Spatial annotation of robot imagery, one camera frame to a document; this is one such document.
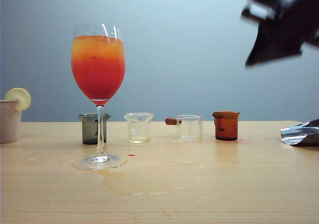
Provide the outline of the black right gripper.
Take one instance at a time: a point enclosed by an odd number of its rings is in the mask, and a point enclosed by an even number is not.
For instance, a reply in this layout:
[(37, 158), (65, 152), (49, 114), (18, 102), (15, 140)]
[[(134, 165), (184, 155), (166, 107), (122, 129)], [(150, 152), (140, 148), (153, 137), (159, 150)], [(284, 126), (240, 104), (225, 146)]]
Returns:
[(276, 22), (259, 23), (246, 67), (299, 56), (304, 43), (319, 46), (319, 0), (277, 0), (275, 11)]

